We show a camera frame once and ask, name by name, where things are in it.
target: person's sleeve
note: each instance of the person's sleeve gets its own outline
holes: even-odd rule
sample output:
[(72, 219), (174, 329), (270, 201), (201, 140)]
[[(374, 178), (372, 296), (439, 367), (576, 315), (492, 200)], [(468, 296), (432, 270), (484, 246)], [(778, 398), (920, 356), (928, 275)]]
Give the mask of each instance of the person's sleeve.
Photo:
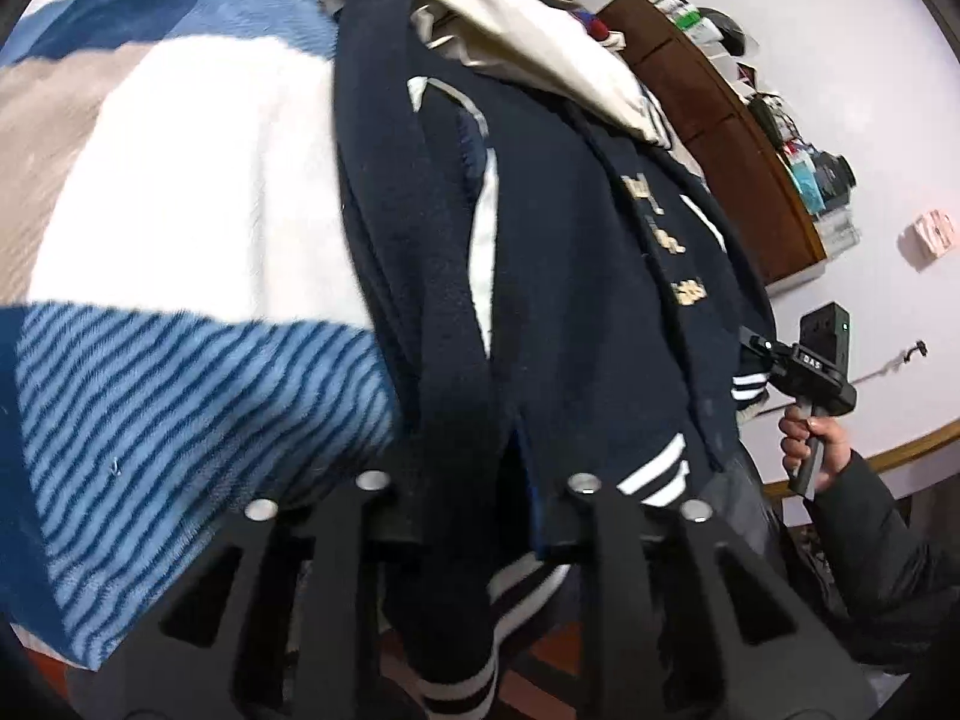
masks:
[(770, 368), (769, 360), (764, 360), (749, 349), (741, 347), (740, 366), (731, 383), (731, 395), (738, 412), (766, 400)]
[(906, 527), (890, 490), (856, 452), (808, 510), (854, 619), (960, 586), (960, 560)]

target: wall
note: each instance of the wall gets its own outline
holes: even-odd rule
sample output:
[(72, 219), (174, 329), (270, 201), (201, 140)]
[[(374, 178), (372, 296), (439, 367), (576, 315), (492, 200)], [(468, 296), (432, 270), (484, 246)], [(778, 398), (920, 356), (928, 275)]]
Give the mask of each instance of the wall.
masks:
[[(865, 455), (957, 418), (960, 252), (918, 272), (898, 247), (921, 211), (944, 208), (960, 221), (960, 64), (933, 18), (920, 0), (690, 1), (757, 39), (762, 79), (788, 98), (805, 137), (846, 155), (857, 175), (863, 241), (775, 299), (779, 336), (795, 341), (800, 316), (836, 300), (851, 313), (851, 379), (926, 341), (926, 360), (861, 386), (847, 424)], [(784, 478), (774, 415), (747, 425), (744, 440), (765, 480)]]

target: brown wooden cabinet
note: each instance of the brown wooden cabinet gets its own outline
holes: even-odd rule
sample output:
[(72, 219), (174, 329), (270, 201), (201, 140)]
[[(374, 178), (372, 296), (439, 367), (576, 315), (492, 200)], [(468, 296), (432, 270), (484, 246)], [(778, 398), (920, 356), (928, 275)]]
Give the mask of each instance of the brown wooden cabinet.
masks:
[(626, 37), (623, 59), (659, 98), (765, 283), (827, 259), (784, 163), (698, 47), (648, 0), (614, 0), (598, 15)]

